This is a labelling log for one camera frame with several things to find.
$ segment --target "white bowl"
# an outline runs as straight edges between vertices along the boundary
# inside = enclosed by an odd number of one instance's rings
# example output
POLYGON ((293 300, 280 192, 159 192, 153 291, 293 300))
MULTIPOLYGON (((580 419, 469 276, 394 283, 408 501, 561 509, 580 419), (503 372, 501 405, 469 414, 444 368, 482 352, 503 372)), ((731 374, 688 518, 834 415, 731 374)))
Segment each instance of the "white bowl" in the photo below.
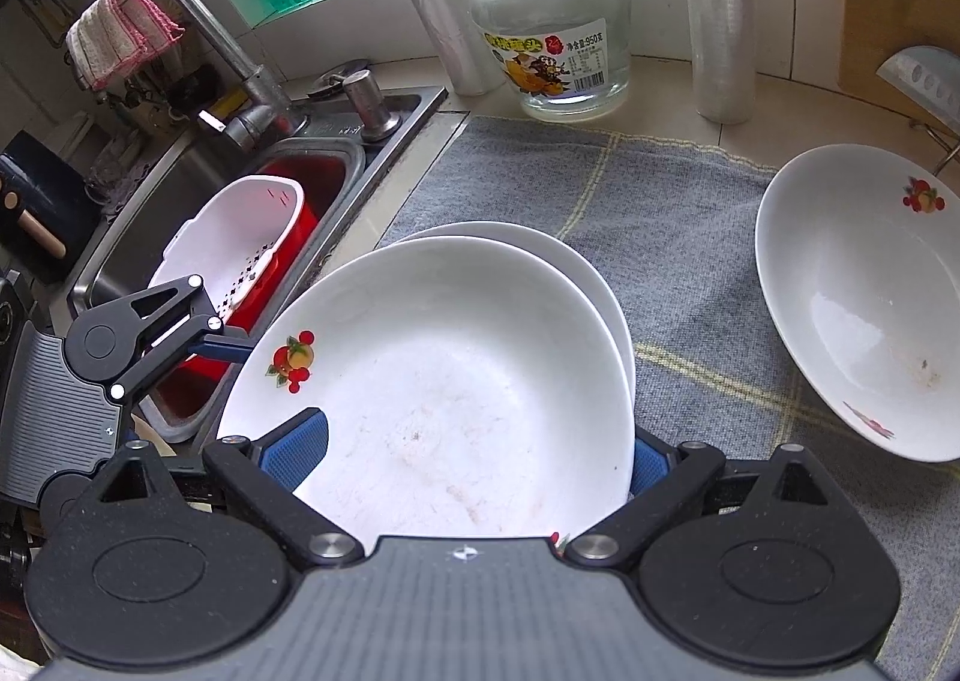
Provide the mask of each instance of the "white bowl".
POLYGON ((584 259, 569 245, 560 242, 556 237, 538 232, 536 229, 518 224, 503 223, 501 221, 464 221, 455 224, 435 226, 433 229, 424 229, 415 235, 404 237, 401 242, 421 237, 436 237, 443 235, 459 235, 465 237, 484 237, 495 239, 520 248, 522 251, 534 254, 551 266, 563 272, 573 283, 593 302, 600 317, 616 342, 616 350, 620 353, 623 362, 623 371, 630 386, 630 402, 637 398, 637 362, 634 358, 634 341, 630 338, 630 328, 624 318, 620 302, 613 296, 613 291, 607 285, 603 275, 594 269, 593 265, 584 259))
POLYGON ((787 350, 841 419, 892 454, 960 458, 960 199, 947 186, 877 148, 804 152, 763 196, 757 270, 787 350))
POLYGON ((613 338, 570 280, 510 245, 413 240, 331 273, 257 344, 220 435, 256 438, 309 406, 329 448, 296 495, 368 551, 384 534, 572 536, 627 499, 613 338))

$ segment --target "metal screw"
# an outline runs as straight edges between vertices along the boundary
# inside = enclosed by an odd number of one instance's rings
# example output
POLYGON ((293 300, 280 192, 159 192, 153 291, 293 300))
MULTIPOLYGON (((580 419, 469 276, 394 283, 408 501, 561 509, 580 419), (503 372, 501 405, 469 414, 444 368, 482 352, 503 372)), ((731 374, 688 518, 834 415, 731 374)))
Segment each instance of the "metal screw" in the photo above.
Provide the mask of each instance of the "metal screw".
POLYGON ((620 550, 620 543, 608 535, 581 535, 570 547, 584 559, 610 559, 620 550))
POLYGON ((343 559, 356 545, 356 540, 340 532, 324 532, 310 538, 310 551, 320 559, 343 559))

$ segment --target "towel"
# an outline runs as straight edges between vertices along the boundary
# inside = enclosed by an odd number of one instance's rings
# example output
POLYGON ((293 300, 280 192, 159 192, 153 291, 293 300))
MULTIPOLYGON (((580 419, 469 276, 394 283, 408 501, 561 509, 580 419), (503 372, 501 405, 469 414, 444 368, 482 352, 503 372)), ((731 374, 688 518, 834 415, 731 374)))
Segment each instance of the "towel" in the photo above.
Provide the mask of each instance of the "towel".
POLYGON ((898 459, 813 391, 767 312, 754 222, 774 176, 716 147, 475 117, 382 244, 444 223, 512 221, 559 237, 610 284, 634 339, 637 425, 731 458, 800 443, 851 499, 901 576, 877 658, 899 681, 960 668, 960 463, 898 459))
POLYGON ((93 90, 128 77, 184 33, 151 0, 96 0, 70 27, 66 44, 77 71, 93 90))

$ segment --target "wooden handle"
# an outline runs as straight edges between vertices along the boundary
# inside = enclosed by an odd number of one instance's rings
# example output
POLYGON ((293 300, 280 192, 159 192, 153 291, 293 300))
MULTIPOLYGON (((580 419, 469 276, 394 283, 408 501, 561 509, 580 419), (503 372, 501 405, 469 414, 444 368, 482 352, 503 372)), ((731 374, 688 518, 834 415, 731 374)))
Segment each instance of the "wooden handle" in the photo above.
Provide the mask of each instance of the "wooden handle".
POLYGON ((47 229, 45 225, 37 221, 37 218, 30 215, 27 211, 20 213, 20 216, 16 219, 16 224, 24 230, 24 232, 27 232, 27 234, 37 242, 37 245, 40 245, 48 254, 51 254, 54 259, 62 259, 66 256, 66 246, 64 243, 56 239, 51 230, 47 229))

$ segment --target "pink striped towel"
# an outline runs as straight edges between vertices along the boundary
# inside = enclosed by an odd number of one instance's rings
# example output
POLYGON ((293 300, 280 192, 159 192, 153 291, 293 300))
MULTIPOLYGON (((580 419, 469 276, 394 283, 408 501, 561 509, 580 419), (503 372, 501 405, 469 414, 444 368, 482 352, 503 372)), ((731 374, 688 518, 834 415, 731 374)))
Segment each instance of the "pink striped towel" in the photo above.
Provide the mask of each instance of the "pink striped towel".
POLYGON ((66 44, 79 74, 93 90, 128 77, 184 33, 151 0, 96 0, 71 26, 66 44))

